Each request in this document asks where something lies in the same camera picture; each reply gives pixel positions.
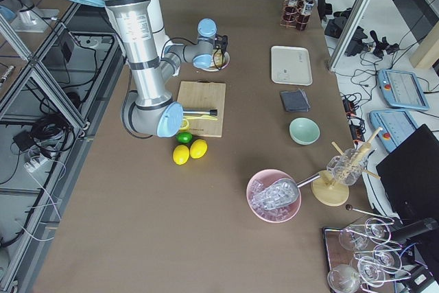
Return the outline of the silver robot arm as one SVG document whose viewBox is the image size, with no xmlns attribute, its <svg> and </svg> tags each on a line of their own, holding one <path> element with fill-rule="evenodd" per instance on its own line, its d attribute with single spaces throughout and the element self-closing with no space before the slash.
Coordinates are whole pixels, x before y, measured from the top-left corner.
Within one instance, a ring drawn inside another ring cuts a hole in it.
<svg viewBox="0 0 439 293">
<path fill-rule="evenodd" d="M 174 45 L 164 31 L 159 0 L 70 0 L 104 8 L 120 37 L 136 91 L 123 105 L 121 118 L 130 132 L 172 137 L 180 129 L 183 107 L 165 84 L 190 62 L 199 69 L 210 66 L 217 26 L 211 19 L 198 24 L 194 45 Z"/>
<path fill-rule="evenodd" d="M 1 0 L 1 15 L 12 22 L 19 12 L 26 12 L 34 8 L 32 0 Z"/>
</svg>

